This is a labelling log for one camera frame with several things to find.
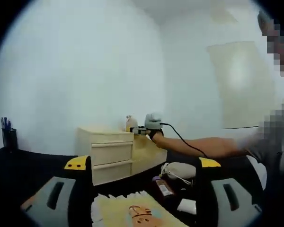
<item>drawer front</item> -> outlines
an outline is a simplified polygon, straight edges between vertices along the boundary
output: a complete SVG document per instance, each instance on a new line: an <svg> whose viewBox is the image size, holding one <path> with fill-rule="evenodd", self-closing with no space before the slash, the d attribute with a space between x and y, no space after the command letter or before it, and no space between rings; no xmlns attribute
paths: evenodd
<svg viewBox="0 0 284 227"><path fill-rule="evenodd" d="M91 143L116 143L116 142L133 142L133 133L121 132L115 134L96 134L91 135Z"/></svg>
<svg viewBox="0 0 284 227"><path fill-rule="evenodd" d="M91 145L92 164L102 165L131 159L133 143L93 143Z"/></svg>
<svg viewBox="0 0 284 227"><path fill-rule="evenodd" d="M102 169L93 169L93 184L98 185L129 177L131 175L131 166L131 163L127 163Z"/></svg>

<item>ceiling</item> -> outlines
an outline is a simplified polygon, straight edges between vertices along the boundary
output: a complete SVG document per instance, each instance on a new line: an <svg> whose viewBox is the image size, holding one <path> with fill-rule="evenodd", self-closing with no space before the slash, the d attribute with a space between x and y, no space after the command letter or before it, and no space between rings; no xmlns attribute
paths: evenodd
<svg viewBox="0 0 284 227"><path fill-rule="evenodd" d="M249 0L132 0L134 4L149 14L159 25L166 20L199 8L249 2Z"/></svg>

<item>pen holder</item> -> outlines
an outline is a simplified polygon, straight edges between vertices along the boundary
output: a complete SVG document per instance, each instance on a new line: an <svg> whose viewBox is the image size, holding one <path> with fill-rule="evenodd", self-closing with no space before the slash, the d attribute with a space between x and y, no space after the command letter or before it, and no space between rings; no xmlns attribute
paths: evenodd
<svg viewBox="0 0 284 227"><path fill-rule="evenodd" d="M8 148L10 150L18 149L16 129L11 129L11 130L2 129L2 138L3 138L3 145L5 148Z"/></svg>

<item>cartoon drawing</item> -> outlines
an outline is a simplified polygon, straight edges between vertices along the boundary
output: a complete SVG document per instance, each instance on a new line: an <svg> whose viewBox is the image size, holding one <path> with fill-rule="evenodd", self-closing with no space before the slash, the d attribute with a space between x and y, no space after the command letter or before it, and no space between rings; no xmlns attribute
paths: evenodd
<svg viewBox="0 0 284 227"><path fill-rule="evenodd" d="M162 226L162 220L153 216L149 208L142 206L130 206L128 212L132 217L133 227Z"/></svg>

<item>blue pen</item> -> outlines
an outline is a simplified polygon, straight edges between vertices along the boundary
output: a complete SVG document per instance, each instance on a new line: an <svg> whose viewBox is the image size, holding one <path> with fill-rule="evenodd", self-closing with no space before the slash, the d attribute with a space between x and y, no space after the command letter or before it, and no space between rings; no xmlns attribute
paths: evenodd
<svg viewBox="0 0 284 227"><path fill-rule="evenodd" d="M8 127L8 118L4 117L4 128L7 129Z"/></svg>
<svg viewBox="0 0 284 227"><path fill-rule="evenodd" d="M11 123L9 120L8 120L8 130L11 130Z"/></svg>
<svg viewBox="0 0 284 227"><path fill-rule="evenodd" d="M2 129L5 129L4 118L3 118L3 117L1 117L1 128L2 128Z"/></svg>

